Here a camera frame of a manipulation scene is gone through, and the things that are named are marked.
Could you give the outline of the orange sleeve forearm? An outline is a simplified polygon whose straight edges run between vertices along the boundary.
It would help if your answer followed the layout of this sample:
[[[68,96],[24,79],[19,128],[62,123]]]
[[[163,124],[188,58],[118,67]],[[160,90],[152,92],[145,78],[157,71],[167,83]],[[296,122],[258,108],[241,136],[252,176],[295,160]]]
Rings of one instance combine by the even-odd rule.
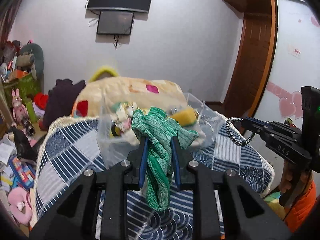
[[[286,217],[284,222],[292,233],[294,233],[303,224],[304,220],[306,220],[314,204],[316,203],[316,199],[316,184],[311,178],[307,189],[296,201],[292,209],[285,209]]]

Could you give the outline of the right hand holding handle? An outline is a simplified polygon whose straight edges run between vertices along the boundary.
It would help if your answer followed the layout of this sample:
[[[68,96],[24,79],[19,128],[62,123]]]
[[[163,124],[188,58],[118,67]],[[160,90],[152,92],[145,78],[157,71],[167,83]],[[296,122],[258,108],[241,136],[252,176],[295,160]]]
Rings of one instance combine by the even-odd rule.
[[[289,163],[288,161],[284,161],[284,167],[283,167],[283,173],[281,176],[281,181],[279,184],[279,190],[281,193],[285,193],[292,187],[292,180],[293,180],[293,173],[296,170],[296,167]],[[303,183],[304,192],[309,190],[311,181],[312,181],[312,175],[306,172],[302,172],[300,176],[300,181]]]

